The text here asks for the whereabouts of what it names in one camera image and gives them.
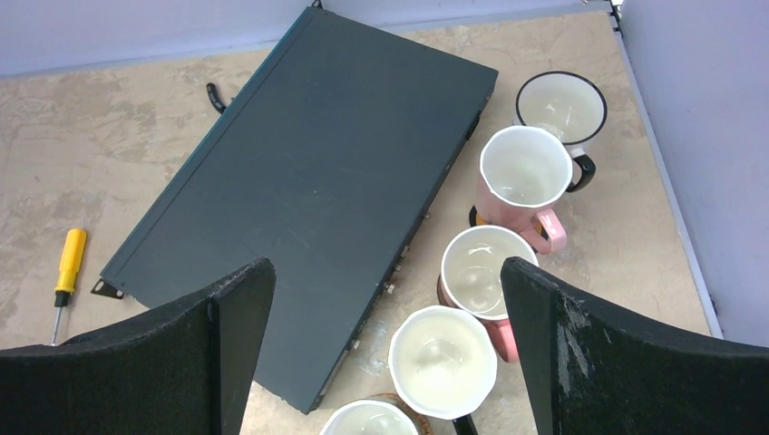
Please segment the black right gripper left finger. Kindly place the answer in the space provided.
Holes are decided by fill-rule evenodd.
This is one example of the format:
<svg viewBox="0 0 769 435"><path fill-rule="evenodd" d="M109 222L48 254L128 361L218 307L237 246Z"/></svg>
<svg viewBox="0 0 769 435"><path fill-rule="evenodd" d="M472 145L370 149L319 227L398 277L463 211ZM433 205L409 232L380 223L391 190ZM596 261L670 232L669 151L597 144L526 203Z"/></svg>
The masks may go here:
<svg viewBox="0 0 769 435"><path fill-rule="evenodd" d="M58 345L1 352L4 434L237 434L276 272L258 258Z"/></svg>

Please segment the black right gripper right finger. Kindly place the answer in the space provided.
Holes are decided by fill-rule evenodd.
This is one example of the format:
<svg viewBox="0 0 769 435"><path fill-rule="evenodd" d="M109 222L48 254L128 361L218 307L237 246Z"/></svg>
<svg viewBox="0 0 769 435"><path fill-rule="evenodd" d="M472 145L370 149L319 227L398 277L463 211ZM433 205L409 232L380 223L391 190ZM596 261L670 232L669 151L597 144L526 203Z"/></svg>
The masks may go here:
<svg viewBox="0 0 769 435"><path fill-rule="evenodd" d="M541 434L765 434L768 351L661 323L520 257L501 284Z"/></svg>

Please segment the pink mug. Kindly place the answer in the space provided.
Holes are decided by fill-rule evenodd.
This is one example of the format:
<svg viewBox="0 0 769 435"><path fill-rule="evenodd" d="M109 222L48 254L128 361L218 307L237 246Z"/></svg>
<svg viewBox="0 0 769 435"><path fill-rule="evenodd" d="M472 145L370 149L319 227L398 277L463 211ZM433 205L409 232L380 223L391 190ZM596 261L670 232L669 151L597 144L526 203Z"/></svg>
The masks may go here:
<svg viewBox="0 0 769 435"><path fill-rule="evenodd" d="M505 227L481 225L465 229L443 251L437 295L441 305L462 309L485 327L498 355L507 363L520 357L501 285L501 268L518 256L535 266L534 250Z"/></svg>
<svg viewBox="0 0 769 435"><path fill-rule="evenodd" d="M560 251L568 235L553 207L572 175L572 160L551 133L520 125L499 130L479 157L476 218L517 233L540 254Z"/></svg>

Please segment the woven cork coaster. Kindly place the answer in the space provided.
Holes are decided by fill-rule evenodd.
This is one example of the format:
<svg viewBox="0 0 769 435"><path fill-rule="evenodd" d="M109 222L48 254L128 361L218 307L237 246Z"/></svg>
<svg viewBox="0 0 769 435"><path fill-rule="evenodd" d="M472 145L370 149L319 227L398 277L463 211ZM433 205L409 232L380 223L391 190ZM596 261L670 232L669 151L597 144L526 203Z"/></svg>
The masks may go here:
<svg viewBox="0 0 769 435"><path fill-rule="evenodd" d="M427 417L422 413L419 413L414 409L412 409L396 393L393 393L393 392L377 393L372 396L372 399L383 401L385 403L389 403L397 407L415 425L417 433L419 435L434 435L433 428L431 426L431 423L428 421Z"/></svg>

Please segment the light blue mug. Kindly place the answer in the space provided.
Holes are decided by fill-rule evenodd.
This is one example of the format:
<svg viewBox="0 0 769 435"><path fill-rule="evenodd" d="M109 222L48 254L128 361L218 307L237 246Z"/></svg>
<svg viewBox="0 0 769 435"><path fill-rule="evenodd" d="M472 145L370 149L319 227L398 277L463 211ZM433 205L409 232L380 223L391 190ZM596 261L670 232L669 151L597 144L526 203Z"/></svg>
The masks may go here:
<svg viewBox="0 0 769 435"><path fill-rule="evenodd" d="M374 399L350 402L326 421L320 435L418 435L412 418L392 403Z"/></svg>

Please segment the orange smiley coaster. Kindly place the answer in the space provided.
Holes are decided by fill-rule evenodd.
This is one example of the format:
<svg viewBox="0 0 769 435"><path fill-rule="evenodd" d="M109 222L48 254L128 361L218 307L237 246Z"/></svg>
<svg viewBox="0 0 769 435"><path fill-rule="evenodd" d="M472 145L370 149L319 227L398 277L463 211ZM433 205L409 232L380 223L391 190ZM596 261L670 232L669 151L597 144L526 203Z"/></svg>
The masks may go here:
<svg viewBox="0 0 769 435"><path fill-rule="evenodd" d="M470 227L477 227L486 224L486 222L478 215L476 207L471 207L468 220Z"/></svg>

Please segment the pink mug front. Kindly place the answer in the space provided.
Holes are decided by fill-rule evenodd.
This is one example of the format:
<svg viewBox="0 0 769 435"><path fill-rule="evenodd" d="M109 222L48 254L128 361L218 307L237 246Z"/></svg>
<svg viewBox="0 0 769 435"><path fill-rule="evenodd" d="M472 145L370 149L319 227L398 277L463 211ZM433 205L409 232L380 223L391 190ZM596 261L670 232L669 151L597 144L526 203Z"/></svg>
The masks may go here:
<svg viewBox="0 0 769 435"><path fill-rule="evenodd" d="M520 125L499 130L479 157L476 218L517 233L540 254L560 251L568 235L553 207L572 175L572 160L551 133Z"/></svg>

